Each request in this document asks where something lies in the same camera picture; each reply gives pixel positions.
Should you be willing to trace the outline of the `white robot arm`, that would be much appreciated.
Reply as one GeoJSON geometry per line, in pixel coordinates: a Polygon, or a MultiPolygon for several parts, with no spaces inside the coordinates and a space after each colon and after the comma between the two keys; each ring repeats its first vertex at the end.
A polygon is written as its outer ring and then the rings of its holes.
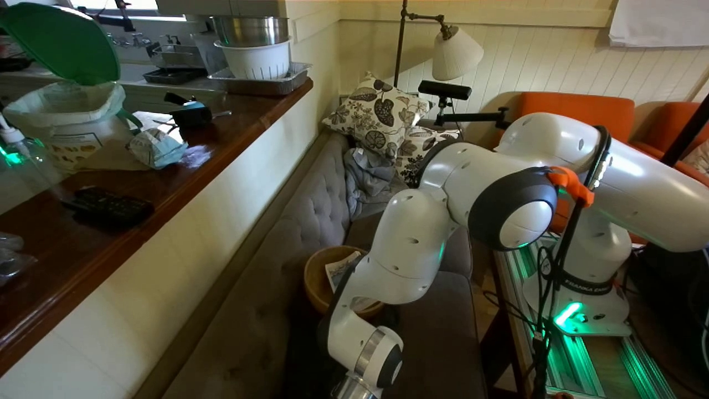
{"type": "Polygon", "coordinates": [[[492,150],[450,143],[431,155],[415,189],[398,192],[370,253],[337,293],[328,354],[347,368],[337,399],[380,399],[398,382],[404,340],[361,319],[356,304],[413,304],[433,287],[457,228],[496,249],[537,242],[567,192],[603,227],[616,223],[675,253],[709,245],[707,189],[596,126],[529,113],[492,150]]]}

